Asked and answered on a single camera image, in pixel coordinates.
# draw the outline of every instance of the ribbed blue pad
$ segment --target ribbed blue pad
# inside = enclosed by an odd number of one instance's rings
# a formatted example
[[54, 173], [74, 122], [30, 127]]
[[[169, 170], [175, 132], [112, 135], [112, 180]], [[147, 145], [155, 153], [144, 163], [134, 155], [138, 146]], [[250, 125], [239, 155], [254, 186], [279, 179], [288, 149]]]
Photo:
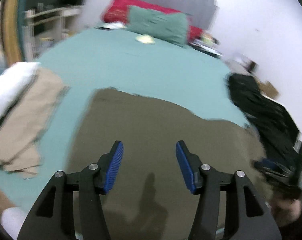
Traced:
[[113, 187], [116, 175], [118, 174], [118, 168], [120, 167], [122, 156], [123, 156], [123, 144], [120, 142], [115, 154], [112, 158], [110, 166], [106, 172], [105, 185], [103, 191], [107, 194]]
[[187, 189], [191, 191], [193, 194], [195, 192], [195, 185], [194, 185], [194, 177], [193, 177], [193, 172], [190, 167], [190, 164], [187, 160], [187, 157], [182, 150], [181, 146], [179, 143], [177, 143], [176, 148], [175, 148], [175, 153], [178, 159], [178, 163], [184, 178], [184, 182], [187, 186]]

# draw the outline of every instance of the red pillow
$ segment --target red pillow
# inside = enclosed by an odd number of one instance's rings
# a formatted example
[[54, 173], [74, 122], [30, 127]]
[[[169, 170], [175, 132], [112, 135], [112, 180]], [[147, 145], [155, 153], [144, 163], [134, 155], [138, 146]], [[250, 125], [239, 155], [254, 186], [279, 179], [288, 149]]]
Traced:
[[[104, 22], [110, 23], [110, 22], [120, 21], [126, 24], [129, 5], [139, 6], [144, 9], [156, 10], [156, 11], [163, 12], [165, 14], [181, 12], [175, 9], [165, 8], [141, 0], [113, 0], [112, 4], [110, 5], [110, 7], [107, 9], [107, 11], [104, 13], [102, 17]], [[190, 26], [190, 31], [188, 33], [188, 41], [192, 41], [195, 38], [201, 37], [201, 34], [202, 34], [201, 28]]]

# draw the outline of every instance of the mattress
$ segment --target mattress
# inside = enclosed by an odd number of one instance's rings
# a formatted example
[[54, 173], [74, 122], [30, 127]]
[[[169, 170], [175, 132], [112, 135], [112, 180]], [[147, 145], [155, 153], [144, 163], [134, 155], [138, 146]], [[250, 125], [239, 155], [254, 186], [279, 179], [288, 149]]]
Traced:
[[0, 188], [25, 211], [54, 172], [65, 170], [74, 136], [96, 89], [114, 87], [175, 103], [203, 119], [228, 120], [239, 126], [247, 123], [229, 99], [225, 78], [230, 72], [221, 60], [159, 39], [142, 44], [136, 36], [126, 30], [87, 29], [38, 59], [70, 90], [39, 142], [43, 163], [39, 175], [23, 180], [0, 170]]

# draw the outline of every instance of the teal curtain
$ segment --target teal curtain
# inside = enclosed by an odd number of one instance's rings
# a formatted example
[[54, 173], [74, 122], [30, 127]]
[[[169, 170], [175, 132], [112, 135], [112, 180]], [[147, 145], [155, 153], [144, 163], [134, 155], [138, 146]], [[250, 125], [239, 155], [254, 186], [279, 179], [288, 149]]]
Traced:
[[17, 34], [20, 50], [22, 53], [22, 60], [25, 61], [24, 56], [24, 45], [23, 45], [23, 24], [24, 24], [24, 11], [25, 11], [26, 0], [18, 0], [17, 6]]

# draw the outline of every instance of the bed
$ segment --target bed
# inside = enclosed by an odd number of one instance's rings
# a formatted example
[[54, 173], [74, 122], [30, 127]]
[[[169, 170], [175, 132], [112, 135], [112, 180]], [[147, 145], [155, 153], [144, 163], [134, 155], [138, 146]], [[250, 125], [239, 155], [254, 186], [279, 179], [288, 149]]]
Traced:
[[[210, 27], [216, 10], [214, 0], [144, 1], [188, 13], [193, 17], [193, 25], [203, 29]], [[232, 122], [236, 129], [248, 124], [229, 99], [225, 78], [230, 71], [220, 59], [160, 39], [154, 45], [142, 44], [135, 40], [136, 36], [127, 30], [89, 28], [57, 44], [38, 59], [42, 67], [59, 75], [70, 89], [39, 141], [42, 156], [39, 175], [23, 180], [18, 174], [0, 170], [0, 188], [25, 211], [30, 210], [55, 171], [68, 169], [76, 134], [96, 90], [116, 88], [130, 95], [161, 99], [202, 119]], [[247, 167], [239, 168], [250, 170], [251, 157], [243, 157]], [[177, 230], [177, 239], [186, 237], [179, 233]]]

